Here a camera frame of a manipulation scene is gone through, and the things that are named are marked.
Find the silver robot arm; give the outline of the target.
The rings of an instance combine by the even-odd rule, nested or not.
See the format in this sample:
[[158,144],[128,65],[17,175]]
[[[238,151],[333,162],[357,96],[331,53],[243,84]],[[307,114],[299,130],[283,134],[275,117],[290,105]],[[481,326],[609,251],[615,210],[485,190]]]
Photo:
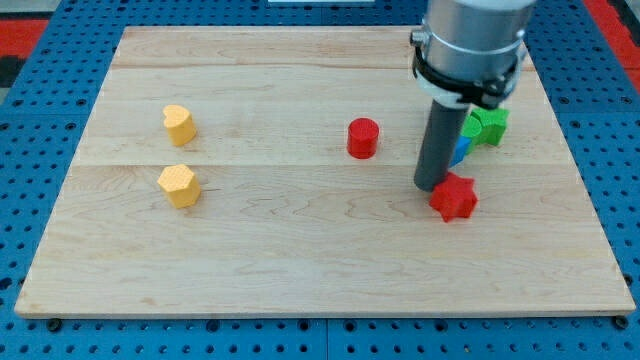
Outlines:
[[438,104],[495,109],[514,91],[535,0],[430,0],[410,33],[412,71]]

